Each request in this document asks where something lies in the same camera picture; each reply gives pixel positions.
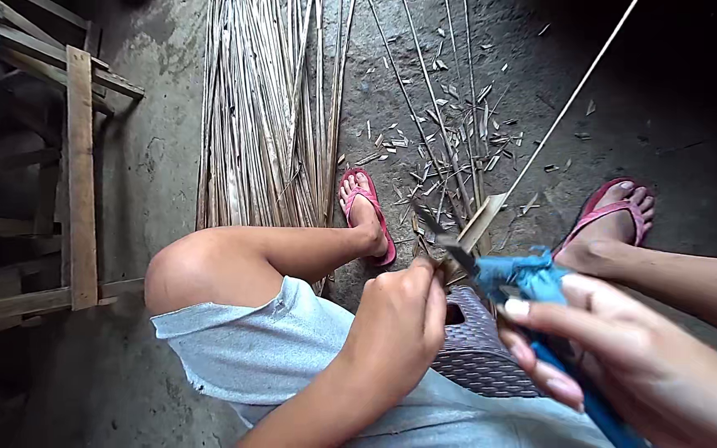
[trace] fingernail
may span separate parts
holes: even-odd
[[[519,299],[508,299],[505,302],[505,314],[513,320],[519,320],[527,317],[530,312],[530,302]]]
[[[560,378],[550,378],[546,381],[546,386],[550,388],[553,394],[561,395],[567,399],[570,397],[583,397],[583,390],[580,389],[577,384],[566,382]],[[585,406],[582,402],[580,402],[574,407],[574,410],[579,413],[583,413],[585,411]]]

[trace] hand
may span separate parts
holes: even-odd
[[[435,263],[416,258],[406,270],[367,281],[337,355],[388,407],[413,390],[444,344],[447,299]]]
[[[509,300],[510,321],[572,341],[580,368],[619,414],[658,446],[717,446],[717,351],[601,280],[563,277],[568,307]],[[582,408],[579,386],[500,330],[519,365],[555,399]]]

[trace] knee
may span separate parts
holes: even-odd
[[[153,314],[175,311],[207,297],[217,273],[217,258],[229,252],[224,229],[204,229],[160,250],[146,270],[146,308]]]

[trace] leg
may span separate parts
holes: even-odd
[[[340,197],[366,179],[351,179]],[[175,241],[151,260],[146,306],[162,314],[202,302],[262,306],[285,275],[314,282],[356,258],[383,255],[386,239],[370,202],[359,196],[349,229],[218,227]]]
[[[630,197],[651,226],[654,199],[645,190],[613,187],[600,205]],[[665,253],[630,245],[634,228],[626,211],[591,223],[555,260],[581,273],[613,280],[717,326],[717,258]]]

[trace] foot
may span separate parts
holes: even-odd
[[[386,240],[372,202],[363,195],[356,195],[355,199],[353,199],[350,216],[347,216],[347,197],[351,195],[351,191],[356,187],[361,187],[366,191],[370,190],[370,183],[364,173],[348,176],[343,184],[339,186],[339,205],[342,206],[342,212],[351,225],[366,233],[370,251],[368,254],[372,257],[382,257],[386,254],[386,250],[389,249],[389,242]]]
[[[635,187],[630,181],[612,186],[594,209],[614,202],[629,200],[636,204],[644,216],[644,230],[652,228],[655,199],[647,195],[644,187]],[[635,241],[635,222],[628,210],[607,214],[583,227],[573,240],[555,256],[555,262],[581,273],[594,274],[593,251],[605,243],[632,244]]]

